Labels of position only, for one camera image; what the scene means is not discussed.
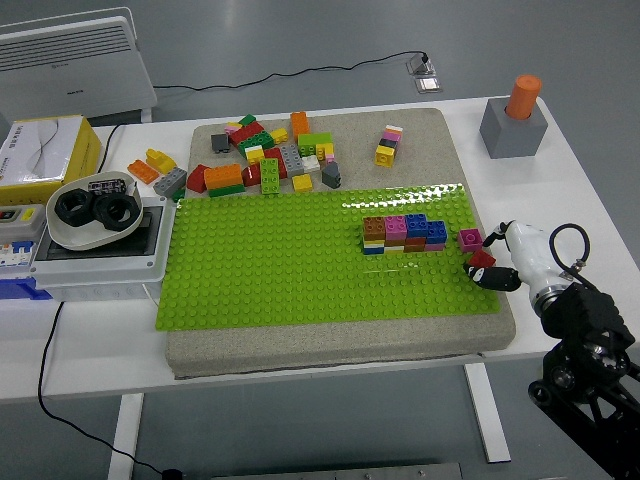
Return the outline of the robot right hand white shell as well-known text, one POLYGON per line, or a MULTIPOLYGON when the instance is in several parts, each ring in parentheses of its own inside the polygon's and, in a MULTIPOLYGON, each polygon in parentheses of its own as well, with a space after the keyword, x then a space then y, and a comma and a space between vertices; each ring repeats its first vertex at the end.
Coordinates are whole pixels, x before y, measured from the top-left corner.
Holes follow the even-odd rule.
POLYGON ((513 292, 525 283, 534 303, 539 297, 551 291, 563 291, 571 284, 561 277, 561 269, 551 255, 549 237, 548 233, 528 224, 502 222, 483 246, 504 240, 515 268, 465 264, 464 270, 476 285, 488 290, 513 292))

